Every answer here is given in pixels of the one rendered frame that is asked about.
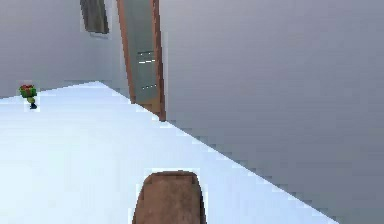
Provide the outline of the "green red house plant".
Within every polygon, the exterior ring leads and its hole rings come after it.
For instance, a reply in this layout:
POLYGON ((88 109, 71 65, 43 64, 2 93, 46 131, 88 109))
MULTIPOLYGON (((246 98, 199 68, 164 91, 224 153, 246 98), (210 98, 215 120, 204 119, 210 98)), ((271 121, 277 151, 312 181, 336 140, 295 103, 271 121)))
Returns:
POLYGON ((30 104, 31 109, 36 109, 35 97, 37 96, 37 91, 34 85, 21 85, 19 87, 19 92, 23 98, 27 100, 30 104))

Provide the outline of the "brown framed room door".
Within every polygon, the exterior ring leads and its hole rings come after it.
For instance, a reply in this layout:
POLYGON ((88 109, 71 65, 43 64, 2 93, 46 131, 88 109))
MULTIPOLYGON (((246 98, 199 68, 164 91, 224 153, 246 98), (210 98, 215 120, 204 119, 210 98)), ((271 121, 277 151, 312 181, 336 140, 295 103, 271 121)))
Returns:
POLYGON ((129 97, 166 120, 160 0, 116 0, 129 97))

